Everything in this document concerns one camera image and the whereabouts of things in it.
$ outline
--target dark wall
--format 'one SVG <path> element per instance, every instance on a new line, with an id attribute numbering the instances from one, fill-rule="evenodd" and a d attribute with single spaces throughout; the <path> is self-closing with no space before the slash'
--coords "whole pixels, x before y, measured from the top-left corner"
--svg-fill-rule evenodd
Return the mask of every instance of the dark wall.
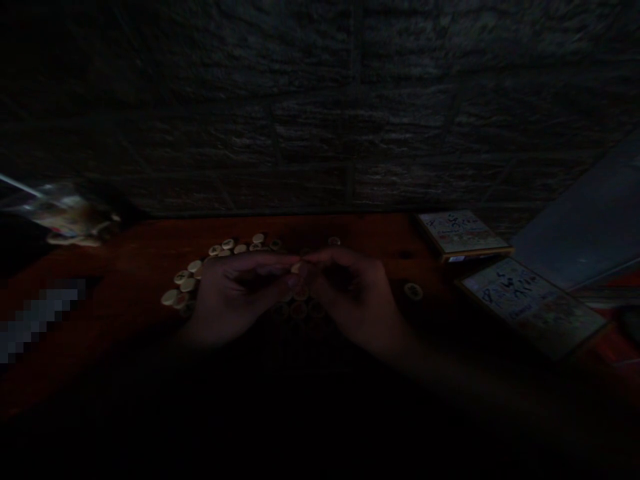
<path id="1" fill-rule="evenodd" d="M 0 171 L 160 217 L 471 207 L 510 237 L 639 118 L 637 1 L 29 4 Z"/>

